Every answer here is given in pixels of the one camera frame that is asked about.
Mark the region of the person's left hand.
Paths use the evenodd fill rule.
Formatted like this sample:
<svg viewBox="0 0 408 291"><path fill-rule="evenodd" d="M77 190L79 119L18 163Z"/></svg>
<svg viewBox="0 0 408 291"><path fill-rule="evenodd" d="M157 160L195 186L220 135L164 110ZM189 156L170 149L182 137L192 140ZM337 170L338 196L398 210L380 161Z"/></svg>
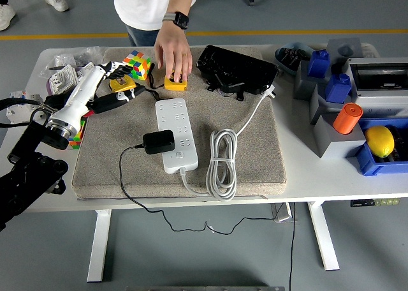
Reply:
<svg viewBox="0 0 408 291"><path fill-rule="evenodd" d="M182 77L187 81L192 71L193 59L185 33L171 21L164 21L154 45L158 68L165 68L165 77L174 73L174 81Z"/></svg>

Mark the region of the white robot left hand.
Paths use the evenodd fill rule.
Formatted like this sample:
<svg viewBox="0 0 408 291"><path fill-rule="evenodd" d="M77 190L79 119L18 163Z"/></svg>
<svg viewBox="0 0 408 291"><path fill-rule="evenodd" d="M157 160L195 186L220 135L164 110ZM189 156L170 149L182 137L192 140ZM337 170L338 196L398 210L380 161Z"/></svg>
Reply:
<svg viewBox="0 0 408 291"><path fill-rule="evenodd" d="M101 81L120 78L130 72L131 67L120 62L110 61L91 67L71 92L65 106L50 116L47 127L65 138L74 137L80 131L81 118L88 112L100 114L130 102L145 91L144 86L95 97Z"/></svg>

